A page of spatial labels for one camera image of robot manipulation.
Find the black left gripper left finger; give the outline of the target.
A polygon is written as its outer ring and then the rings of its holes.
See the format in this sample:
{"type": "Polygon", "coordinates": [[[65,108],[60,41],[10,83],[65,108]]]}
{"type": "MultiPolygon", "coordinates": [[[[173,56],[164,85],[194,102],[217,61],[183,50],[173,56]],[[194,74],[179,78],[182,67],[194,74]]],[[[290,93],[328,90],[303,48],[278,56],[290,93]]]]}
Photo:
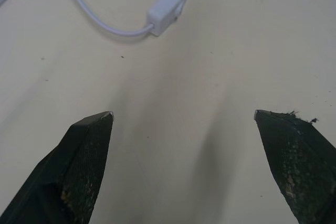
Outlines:
{"type": "Polygon", "coordinates": [[[111,111],[74,123],[33,169],[1,223],[89,223],[106,167],[111,111]]]}

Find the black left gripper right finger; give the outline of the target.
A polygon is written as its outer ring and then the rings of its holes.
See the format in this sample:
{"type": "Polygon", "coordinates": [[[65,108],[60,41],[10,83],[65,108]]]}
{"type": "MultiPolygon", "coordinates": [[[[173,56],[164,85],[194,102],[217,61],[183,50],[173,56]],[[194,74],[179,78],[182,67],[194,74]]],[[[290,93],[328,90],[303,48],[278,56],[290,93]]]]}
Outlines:
{"type": "Polygon", "coordinates": [[[267,161],[299,223],[335,223],[335,147],[294,112],[256,110],[267,161]]]}

